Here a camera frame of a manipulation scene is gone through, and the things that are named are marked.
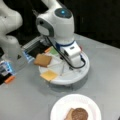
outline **yellow object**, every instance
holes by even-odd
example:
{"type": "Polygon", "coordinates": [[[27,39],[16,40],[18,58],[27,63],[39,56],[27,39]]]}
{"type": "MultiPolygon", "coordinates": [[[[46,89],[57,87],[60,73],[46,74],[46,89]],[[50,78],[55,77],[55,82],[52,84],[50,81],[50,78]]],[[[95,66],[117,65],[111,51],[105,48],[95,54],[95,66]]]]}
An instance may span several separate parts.
{"type": "Polygon", "coordinates": [[[51,81],[51,80],[55,79],[58,75],[55,72],[48,70],[48,71],[42,73],[40,76],[42,78],[46,79],[47,81],[51,81]]]}

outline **toast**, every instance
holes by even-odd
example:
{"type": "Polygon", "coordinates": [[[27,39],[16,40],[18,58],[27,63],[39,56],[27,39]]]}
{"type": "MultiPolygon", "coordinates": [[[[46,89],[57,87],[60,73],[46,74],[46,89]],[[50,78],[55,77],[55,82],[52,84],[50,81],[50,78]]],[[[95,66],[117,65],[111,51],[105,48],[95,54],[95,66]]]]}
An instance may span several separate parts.
{"type": "Polygon", "coordinates": [[[39,65],[41,67],[47,67],[47,65],[50,64],[51,59],[52,59],[51,56],[47,56],[44,54],[38,54],[35,61],[34,61],[34,64],[39,65]]]}

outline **bread slice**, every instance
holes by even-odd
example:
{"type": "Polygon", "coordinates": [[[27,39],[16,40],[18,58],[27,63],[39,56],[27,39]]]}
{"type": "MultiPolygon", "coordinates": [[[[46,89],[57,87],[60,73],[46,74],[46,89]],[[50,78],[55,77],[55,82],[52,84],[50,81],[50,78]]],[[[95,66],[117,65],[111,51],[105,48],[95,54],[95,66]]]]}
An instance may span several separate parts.
{"type": "Polygon", "coordinates": [[[47,56],[44,54],[38,54],[35,61],[34,61],[34,64],[39,65],[41,67],[47,67],[47,65],[50,64],[51,59],[52,59],[51,56],[47,56]]]}
{"type": "Polygon", "coordinates": [[[68,112],[68,114],[67,114],[65,120],[72,120],[72,112],[73,112],[73,111],[74,111],[74,109],[71,108],[70,111],[68,112]]]}

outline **food item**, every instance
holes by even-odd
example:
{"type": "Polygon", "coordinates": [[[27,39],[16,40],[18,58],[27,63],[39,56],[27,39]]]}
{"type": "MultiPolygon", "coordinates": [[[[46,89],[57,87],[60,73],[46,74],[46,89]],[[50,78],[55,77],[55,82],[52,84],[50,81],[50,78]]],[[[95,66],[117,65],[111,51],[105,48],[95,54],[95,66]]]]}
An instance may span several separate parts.
{"type": "Polygon", "coordinates": [[[71,108],[65,120],[88,120],[88,113],[83,108],[71,108]]]}
{"type": "Polygon", "coordinates": [[[87,120],[88,113],[83,108],[77,108],[72,112],[72,120],[87,120]]]}
{"type": "Polygon", "coordinates": [[[69,110],[69,112],[68,112],[68,114],[67,114],[67,116],[66,116],[66,118],[65,118],[65,120],[72,120],[72,112],[74,111],[74,109],[73,108],[71,108],[70,110],[69,110]]]}
{"type": "Polygon", "coordinates": [[[52,59],[51,56],[47,56],[44,54],[38,54],[35,61],[34,61],[34,64],[42,66],[42,67],[47,67],[47,65],[50,64],[51,59],[52,59]]]}

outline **tabletop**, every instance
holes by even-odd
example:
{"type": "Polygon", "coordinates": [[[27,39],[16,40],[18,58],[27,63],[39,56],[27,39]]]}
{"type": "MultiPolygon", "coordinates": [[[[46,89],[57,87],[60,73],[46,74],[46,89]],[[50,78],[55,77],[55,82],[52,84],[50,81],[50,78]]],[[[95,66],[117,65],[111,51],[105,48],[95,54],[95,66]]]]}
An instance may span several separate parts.
{"type": "Polygon", "coordinates": [[[0,86],[0,120],[49,120],[57,100],[68,94],[90,97],[99,106],[102,120],[120,116],[120,49],[76,35],[90,60],[86,83],[71,91],[54,91],[29,63],[9,85],[0,86]]]}

